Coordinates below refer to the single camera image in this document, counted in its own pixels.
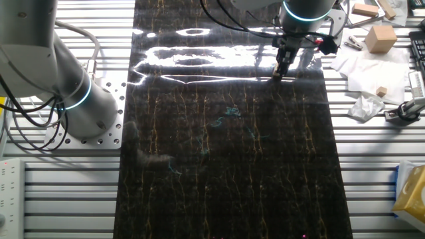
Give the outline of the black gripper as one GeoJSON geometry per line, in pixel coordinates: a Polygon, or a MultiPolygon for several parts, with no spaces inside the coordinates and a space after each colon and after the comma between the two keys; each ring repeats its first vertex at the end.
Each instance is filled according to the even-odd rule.
{"type": "Polygon", "coordinates": [[[272,46],[279,48],[278,62],[275,64],[272,79],[281,80],[288,72],[289,66],[294,62],[296,50],[300,48],[299,37],[285,37],[283,35],[272,39],[272,46]]]}

